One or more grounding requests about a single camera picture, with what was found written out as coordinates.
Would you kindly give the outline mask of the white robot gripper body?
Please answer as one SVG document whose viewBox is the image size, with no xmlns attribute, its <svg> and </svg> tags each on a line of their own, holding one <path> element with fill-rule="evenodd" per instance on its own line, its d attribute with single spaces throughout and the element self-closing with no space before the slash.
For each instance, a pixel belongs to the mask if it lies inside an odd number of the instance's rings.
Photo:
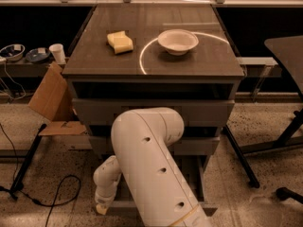
<svg viewBox="0 0 303 227">
<path fill-rule="evenodd" d="M 104 195 L 99 192 L 95 194 L 96 210 L 99 214 L 105 215 L 115 199 L 116 194 Z"/>
</svg>

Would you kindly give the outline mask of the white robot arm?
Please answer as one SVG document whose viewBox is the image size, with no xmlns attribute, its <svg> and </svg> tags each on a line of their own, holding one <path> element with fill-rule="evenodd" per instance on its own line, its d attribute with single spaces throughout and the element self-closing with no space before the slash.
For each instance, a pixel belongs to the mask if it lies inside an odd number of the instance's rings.
<svg viewBox="0 0 303 227">
<path fill-rule="evenodd" d="M 169 153 L 184 132 L 170 108 L 130 110 L 111 129 L 114 155 L 94 172 L 96 210 L 104 215 L 124 179 L 148 227 L 211 227 L 197 198 Z"/>
</svg>

